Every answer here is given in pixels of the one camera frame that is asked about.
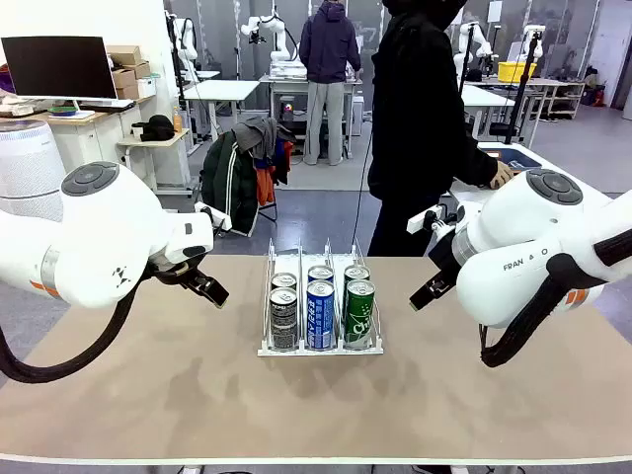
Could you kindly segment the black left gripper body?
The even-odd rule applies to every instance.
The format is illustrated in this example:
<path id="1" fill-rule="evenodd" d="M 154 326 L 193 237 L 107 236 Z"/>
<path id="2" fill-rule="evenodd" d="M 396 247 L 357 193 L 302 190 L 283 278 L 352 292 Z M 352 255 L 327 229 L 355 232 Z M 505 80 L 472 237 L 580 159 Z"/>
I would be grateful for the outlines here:
<path id="1" fill-rule="evenodd" d="M 200 290 L 203 288 L 203 275 L 198 270 L 201 259 L 189 259 L 168 270 L 161 270 L 155 263 L 146 266 L 146 277 L 157 278 L 166 285 L 180 285 L 185 289 Z"/>

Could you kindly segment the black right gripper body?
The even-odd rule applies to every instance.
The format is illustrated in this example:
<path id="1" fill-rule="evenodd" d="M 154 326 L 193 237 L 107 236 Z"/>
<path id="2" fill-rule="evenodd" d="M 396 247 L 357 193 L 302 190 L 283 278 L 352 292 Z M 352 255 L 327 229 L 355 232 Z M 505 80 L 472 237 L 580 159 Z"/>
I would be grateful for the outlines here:
<path id="1" fill-rule="evenodd" d="M 448 292 L 457 281 L 463 263 L 459 261 L 460 247 L 456 234 L 447 234 L 430 250 L 429 257 L 438 273 L 429 281 L 430 292 Z"/>

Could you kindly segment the person's right hand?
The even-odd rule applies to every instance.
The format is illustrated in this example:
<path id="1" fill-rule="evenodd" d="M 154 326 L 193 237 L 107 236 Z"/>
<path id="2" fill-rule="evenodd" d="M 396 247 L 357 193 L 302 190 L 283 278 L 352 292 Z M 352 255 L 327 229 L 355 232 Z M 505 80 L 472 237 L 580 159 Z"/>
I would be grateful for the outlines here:
<path id="1" fill-rule="evenodd" d="M 498 190 L 514 177 L 514 171 L 502 161 L 497 162 L 497 172 L 490 182 L 492 190 Z"/>

